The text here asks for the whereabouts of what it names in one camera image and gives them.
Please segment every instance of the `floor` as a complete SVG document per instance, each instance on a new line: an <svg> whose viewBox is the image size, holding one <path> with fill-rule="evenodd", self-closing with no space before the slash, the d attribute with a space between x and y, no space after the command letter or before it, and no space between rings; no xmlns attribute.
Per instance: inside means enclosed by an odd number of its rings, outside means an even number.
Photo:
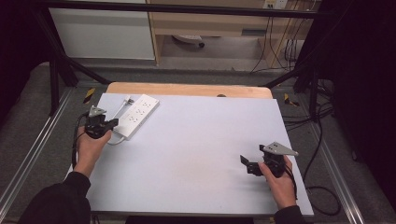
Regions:
<svg viewBox="0 0 396 224"><path fill-rule="evenodd" d="M168 36L165 38L163 58L159 65L152 62L122 62L123 65L118 65L116 68L114 64L106 66L106 63L101 63L101 66L94 64L95 67L92 70L103 77L118 81L247 86L267 83L288 70L288 68L281 68L251 73L258 62L260 63L254 71L267 69L265 61L259 61L261 50L258 41L254 38L204 37L204 41L205 47L200 49L198 46L180 43ZM279 60L285 67L288 66L287 61L283 58L279 58ZM91 82L90 78L82 74L78 74L78 76L82 81ZM7 123L0 130L0 153L2 155L0 157L0 192L2 193L6 191L7 184L17 172L19 164L24 160L30 146L48 119L47 112L50 111L48 77L48 68L45 65L37 67L32 73L31 80L20 101L12 108ZM308 94L294 94L292 90L294 81L294 79L290 79L273 88L272 92L278 100L283 116L301 118L306 115L303 106L301 106L302 100L306 100ZM70 164L70 144L66 143L71 141L70 130L73 129L78 111L84 110L86 107L81 102L87 89L88 86L82 85L73 91L68 107L52 131L51 138L43 147L25 184L21 186L20 193L8 210L7 218L18 218L24 206L40 189L53 184L54 181L62 181ZM100 91L105 89L106 87L98 85L97 93L92 98L93 104L99 100ZM289 95L292 102L299 103L300 106L285 104L285 93ZM323 97L319 102L324 103L325 101L326 98ZM336 118L328 116L322 120L322 124L326 145L332 150L336 163L364 218L364 223L396 223L395 212L376 185L368 168L364 163L352 160L347 140L343 136ZM310 125L306 124L288 131L292 147L297 148L301 154L297 158L301 170L306 168L318 144L314 128ZM325 165L322 152L314 160L305 184L307 186L321 185L335 192L332 177L329 175L329 168ZM336 209L333 197L327 192L312 190L310 200L323 210L334 211ZM122 223L123 217L101 216L101 220L103 223L107 223L107 220L108 223ZM344 210L336 216L326 216L315 210L314 221L316 223L349 223L350 219ZM257 220L257 223L267 223L267 221Z"/></svg>

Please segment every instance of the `black sleeve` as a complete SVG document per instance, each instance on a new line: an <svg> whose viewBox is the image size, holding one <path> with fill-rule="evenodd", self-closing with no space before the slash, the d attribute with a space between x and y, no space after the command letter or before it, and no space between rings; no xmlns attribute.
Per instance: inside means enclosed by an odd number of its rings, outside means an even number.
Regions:
<svg viewBox="0 0 396 224"><path fill-rule="evenodd" d="M300 207L297 205L283 208L275 213L276 224L305 224Z"/></svg>
<svg viewBox="0 0 396 224"><path fill-rule="evenodd" d="M18 223L90 223L91 207L86 195L87 176L70 173L62 184L42 189L29 203Z"/></svg>

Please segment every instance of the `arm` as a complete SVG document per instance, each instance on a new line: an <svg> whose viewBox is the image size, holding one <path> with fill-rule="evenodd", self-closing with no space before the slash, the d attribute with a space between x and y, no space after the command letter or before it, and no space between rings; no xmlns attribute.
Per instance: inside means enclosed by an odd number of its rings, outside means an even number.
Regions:
<svg viewBox="0 0 396 224"><path fill-rule="evenodd" d="M91 139L78 129L78 162L63 183L42 189L29 203L18 223L90 223L91 207L86 195L91 186L89 177L99 159L107 132L100 139Z"/></svg>
<svg viewBox="0 0 396 224"><path fill-rule="evenodd" d="M286 165L291 169L292 164L287 156L284 156ZM297 205L294 195L294 186L290 177L284 173L280 178L274 177L271 170L264 163L259 162L260 170L267 179L279 211L275 214L276 224L301 224L305 223L300 207Z"/></svg>

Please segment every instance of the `white tabletop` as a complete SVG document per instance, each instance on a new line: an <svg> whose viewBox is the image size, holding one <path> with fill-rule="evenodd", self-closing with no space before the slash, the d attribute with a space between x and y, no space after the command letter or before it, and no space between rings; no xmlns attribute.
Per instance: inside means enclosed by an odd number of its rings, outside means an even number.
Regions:
<svg viewBox="0 0 396 224"><path fill-rule="evenodd" d="M98 107L107 110L107 119L124 96L102 95ZM96 163L87 195L92 211L220 217L276 212L264 177L248 175L239 159L262 161L259 144L290 147L276 100L150 96L160 100L151 117L130 141L106 146ZM118 138L113 134L110 141ZM313 216L290 159L298 204L304 216Z"/></svg>

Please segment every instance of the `white power strip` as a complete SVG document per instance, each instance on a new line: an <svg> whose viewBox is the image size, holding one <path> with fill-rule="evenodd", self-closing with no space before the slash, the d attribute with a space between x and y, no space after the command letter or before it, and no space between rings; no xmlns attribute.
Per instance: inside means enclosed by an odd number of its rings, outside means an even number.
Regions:
<svg viewBox="0 0 396 224"><path fill-rule="evenodd" d="M130 140L159 104L159 100L143 94L119 118L119 125L114 127L114 131Z"/></svg>

